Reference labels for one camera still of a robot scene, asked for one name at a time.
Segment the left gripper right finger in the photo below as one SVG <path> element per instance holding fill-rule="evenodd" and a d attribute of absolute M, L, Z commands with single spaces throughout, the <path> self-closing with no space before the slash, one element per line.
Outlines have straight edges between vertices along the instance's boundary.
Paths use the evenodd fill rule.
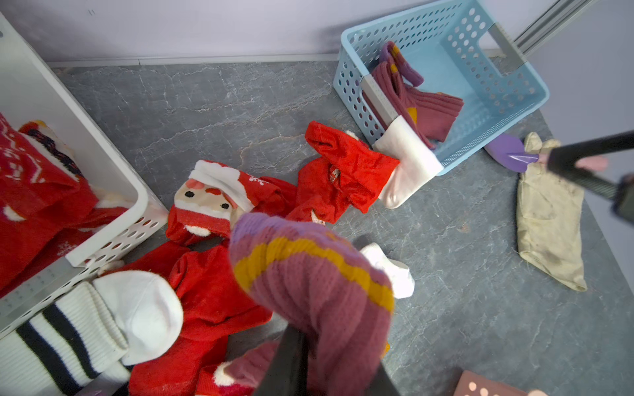
<path fill-rule="evenodd" d="M 400 396 L 401 394 L 394 386 L 390 377 L 386 373 L 383 364 L 379 364 L 374 378 L 365 390 L 365 396 Z"/>

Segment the plain red fleece sock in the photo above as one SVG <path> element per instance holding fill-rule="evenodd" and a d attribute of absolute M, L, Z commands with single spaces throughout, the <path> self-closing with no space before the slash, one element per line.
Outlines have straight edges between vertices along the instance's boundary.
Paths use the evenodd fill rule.
<path fill-rule="evenodd" d="M 127 339 L 131 395 L 250 395 L 218 385 L 229 337 L 270 321 L 236 282 L 224 245 L 195 252 L 166 242 L 93 281 Z"/>

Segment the red snowflake sock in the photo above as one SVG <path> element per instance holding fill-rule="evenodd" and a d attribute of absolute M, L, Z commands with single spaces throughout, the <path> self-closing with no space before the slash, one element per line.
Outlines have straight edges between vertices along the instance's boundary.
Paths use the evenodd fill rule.
<path fill-rule="evenodd" d="M 310 122 L 305 140 L 320 156 L 299 171 L 297 206 L 287 219 L 335 224 L 350 206 L 366 214 L 400 165 L 317 121 Z"/>

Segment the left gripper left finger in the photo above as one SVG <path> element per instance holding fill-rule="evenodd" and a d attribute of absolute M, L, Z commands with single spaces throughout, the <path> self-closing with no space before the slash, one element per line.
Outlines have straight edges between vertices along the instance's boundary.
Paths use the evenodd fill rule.
<path fill-rule="evenodd" d="M 309 343 L 298 328 L 287 325 L 276 354 L 253 396 L 305 396 Z"/>

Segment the red white striped sock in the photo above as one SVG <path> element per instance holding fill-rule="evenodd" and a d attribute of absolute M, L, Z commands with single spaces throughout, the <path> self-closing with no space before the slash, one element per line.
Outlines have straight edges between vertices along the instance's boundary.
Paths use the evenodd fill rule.
<path fill-rule="evenodd" d="M 92 186 L 42 121 L 1 120 L 1 294 L 7 295 L 132 208 Z"/>

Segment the purple pink striped sock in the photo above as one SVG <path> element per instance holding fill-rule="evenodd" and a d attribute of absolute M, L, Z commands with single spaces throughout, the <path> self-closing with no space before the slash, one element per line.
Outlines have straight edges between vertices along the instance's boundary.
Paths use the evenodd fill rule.
<path fill-rule="evenodd" d="M 249 297 L 305 333 L 307 395 L 365 394 L 386 352 L 395 308 L 385 273 L 321 224 L 261 213 L 237 221 L 229 260 Z M 242 385 L 253 394 L 279 343 L 223 363 L 215 384 Z"/>

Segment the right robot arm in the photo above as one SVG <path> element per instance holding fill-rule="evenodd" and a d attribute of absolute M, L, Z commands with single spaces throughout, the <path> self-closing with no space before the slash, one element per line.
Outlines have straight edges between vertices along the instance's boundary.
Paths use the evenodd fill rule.
<path fill-rule="evenodd" d="M 621 220 L 633 223 L 633 174 L 614 182 L 599 175 L 609 166 L 606 156 L 633 150 L 631 130 L 555 148 L 546 161 L 548 171 L 577 186 L 601 196 L 612 204 L 612 212 Z"/>

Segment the pink purple yellow sock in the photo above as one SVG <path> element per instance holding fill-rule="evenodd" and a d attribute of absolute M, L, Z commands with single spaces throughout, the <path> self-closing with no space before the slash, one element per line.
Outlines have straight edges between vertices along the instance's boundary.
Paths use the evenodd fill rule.
<path fill-rule="evenodd" d="M 464 101 L 443 92 L 422 92 L 424 78 L 405 60 L 392 41 L 381 48 L 371 72 L 376 84 L 414 133 L 431 149 L 443 143 L 457 120 Z"/>

